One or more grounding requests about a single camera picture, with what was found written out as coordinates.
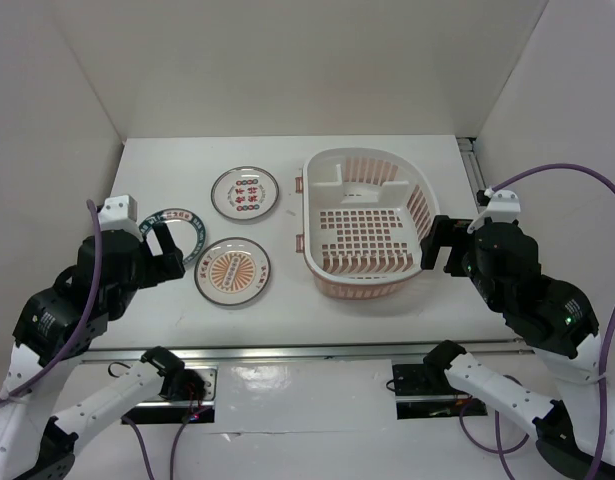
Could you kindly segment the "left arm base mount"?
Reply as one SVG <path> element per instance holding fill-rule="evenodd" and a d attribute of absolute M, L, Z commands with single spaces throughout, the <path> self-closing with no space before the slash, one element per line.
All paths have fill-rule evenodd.
<path fill-rule="evenodd" d="M 192 366 L 154 397 L 139 402 L 125 417 L 136 425 L 174 425 L 214 422 L 218 370 Z"/>

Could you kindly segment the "orange sunburst white plate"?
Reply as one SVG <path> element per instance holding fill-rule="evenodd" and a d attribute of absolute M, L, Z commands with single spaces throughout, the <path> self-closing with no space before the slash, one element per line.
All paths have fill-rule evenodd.
<path fill-rule="evenodd" d="M 223 307 L 253 301 L 266 290 L 270 277 L 271 261 L 266 250 L 243 237 L 214 242 L 200 255 L 194 269 L 198 292 Z"/>

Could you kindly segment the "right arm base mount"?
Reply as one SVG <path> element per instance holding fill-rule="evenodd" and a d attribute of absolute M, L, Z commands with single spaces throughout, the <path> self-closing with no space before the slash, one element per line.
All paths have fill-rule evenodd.
<path fill-rule="evenodd" d="M 394 364 L 385 387 L 395 396 L 398 420 L 487 415 L 480 400 L 448 385 L 433 384 L 423 364 Z"/>

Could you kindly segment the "red character white plate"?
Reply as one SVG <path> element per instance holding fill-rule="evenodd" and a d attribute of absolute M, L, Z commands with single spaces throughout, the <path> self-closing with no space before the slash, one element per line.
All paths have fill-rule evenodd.
<path fill-rule="evenodd" d="M 255 166 L 240 166 L 222 173 L 214 182 L 210 199 L 214 209 L 233 221 L 250 221 L 273 210 L 280 197 L 275 177 Z"/>

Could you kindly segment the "green rimmed white plate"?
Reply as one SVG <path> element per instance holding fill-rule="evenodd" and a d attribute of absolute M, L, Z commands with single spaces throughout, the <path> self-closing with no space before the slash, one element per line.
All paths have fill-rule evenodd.
<path fill-rule="evenodd" d="M 167 208 L 148 215 L 139 231 L 146 238 L 155 236 L 157 225 L 168 227 L 175 245 L 183 255 L 183 265 L 189 268 L 202 253 L 207 237 L 203 220 L 194 212 L 183 208 Z"/>

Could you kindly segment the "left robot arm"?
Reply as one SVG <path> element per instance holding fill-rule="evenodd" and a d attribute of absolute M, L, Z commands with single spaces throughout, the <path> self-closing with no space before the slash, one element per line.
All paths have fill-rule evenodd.
<path fill-rule="evenodd" d="M 200 406 L 203 379 L 157 346 L 110 385 L 69 409 L 55 409 L 82 355 L 135 293 L 183 277 L 182 253 L 168 227 L 158 226 L 155 234 L 158 255 L 141 235 L 97 229 L 83 241 L 76 264 L 25 304 L 0 404 L 0 479 L 64 478 L 95 437 L 150 398 Z"/>

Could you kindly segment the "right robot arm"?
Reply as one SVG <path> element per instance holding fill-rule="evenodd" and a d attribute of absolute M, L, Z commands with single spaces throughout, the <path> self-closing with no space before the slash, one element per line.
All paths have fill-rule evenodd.
<path fill-rule="evenodd" d="M 538 244 L 516 221 L 469 227 L 436 216 L 421 242 L 423 269 L 433 269 L 440 249 L 449 248 L 445 272 L 472 282 L 542 360 L 560 397 L 522 388 L 450 340 L 424 357 L 425 384 L 467 393 L 505 415 L 561 475 L 615 479 L 615 391 L 601 371 L 603 341 L 591 302 L 578 287 L 542 273 Z"/>

